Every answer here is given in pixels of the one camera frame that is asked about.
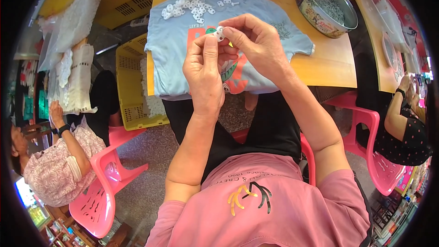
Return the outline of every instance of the light blue t-shirt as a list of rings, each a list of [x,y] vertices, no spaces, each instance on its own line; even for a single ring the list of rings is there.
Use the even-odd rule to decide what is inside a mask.
[[[150,50],[154,60],[154,95],[168,101],[190,99],[189,85],[184,78],[182,67],[186,57],[187,45],[199,36],[216,31],[218,23],[241,14],[250,13],[273,25],[281,38],[288,60],[295,53],[310,55],[314,44],[288,18],[285,11],[270,0],[231,0],[238,5],[224,4],[205,0],[212,5],[215,14],[204,13],[203,24],[197,23],[190,9],[184,9],[180,17],[163,19],[162,10],[176,0],[167,0],[151,9],[147,44],[145,52]],[[252,93],[271,93],[278,88],[267,78],[259,74],[247,61],[242,52],[237,61],[230,61],[222,67],[221,78],[224,88],[232,94],[243,91]]]

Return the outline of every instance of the black watch strap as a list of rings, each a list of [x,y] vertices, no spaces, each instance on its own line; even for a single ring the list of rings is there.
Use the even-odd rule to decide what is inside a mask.
[[[395,93],[400,92],[403,95],[403,98],[406,98],[406,92],[404,92],[403,90],[401,90],[400,88],[397,88]]]
[[[64,132],[65,130],[70,130],[70,125],[66,124],[64,126],[62,126],[60,129],[58,129],[58,136],[62,137],[62,132]]]

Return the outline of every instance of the yellow table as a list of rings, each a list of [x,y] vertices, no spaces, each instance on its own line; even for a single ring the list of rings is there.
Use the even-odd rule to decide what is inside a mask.
[[[152,6],[165,0],[153,0]],[[306,85],[356,88],[356,74],[352,47],[347,34],[331,39],[317,31],[300,13],[295,0],[271,0],[278,4],[291,21],[314,42],[316,49],[312,56],[295,54],[291,65]],[[147,52],[148,95],[154,95],[154,63]]]
[[[395,78],[395,71],[387,64],[384,57],[382,48],[382,31],[378,29],[373,22],[369,19],[366,9],[364,8],[361,0],[355,0],[358,4],[358,8],[363,15],[364,22],[369,32],[370,41],[372,42],[372,48],[374,49],[375,62],[378,73],[378,90],[388,93],[394,93],[399,86],[399,82],[402,76],[398,76],[398,80]]]

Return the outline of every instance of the fingernail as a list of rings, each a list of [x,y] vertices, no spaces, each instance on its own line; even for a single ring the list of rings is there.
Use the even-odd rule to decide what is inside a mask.
[[[206,40],[204,41],[205,47],[214,47],[218,43],[217,38],[213,35],[206,36]]]
[[[222,33],[223,33],[225,36],[227,36],[227,35],[232,35],[234,30],[235,30],[235,29],[232,28],[232,27],[225,27],[225,28],[222,30]]]

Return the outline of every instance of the speckled floor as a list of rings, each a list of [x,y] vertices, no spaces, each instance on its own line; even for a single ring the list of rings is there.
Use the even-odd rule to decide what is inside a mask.
[[[95,52],[115,43],[125,43],[147,31],[146,26],[131,28],[122,25],[114,31],[99,25],[93,25],[89,35],[89,43]],[[115,50],[95,58],[104,69],[115,72]],[[92,80],[99,70],[92,66]],[[348,91],[346,88],[310,87],[311,91],[322,102],[332,96]],[[352,122],[352,111],[336,111],[334,107],[324,105],[335,120],[342,135],[346,135]],[[227,95],[219,115],[219,121],[229,132],[249,128],[254,112],[244,108],[244,95]],[[158,207],[165,195],[165,176],[167,168],[178,145],[170,125],[149,128],[133,140],[118,148],[122,164],[131,169],[149,163],[149,169],[140,174],[130,184],[116,194],[116,217],[120,222],[126,222],[133,228],[130,237],[138,235],[146,241],[149,231],[157,218]],[[364,159],[347,152],[346,156],[367,197],[371,197],[375,187],[370,179]]]

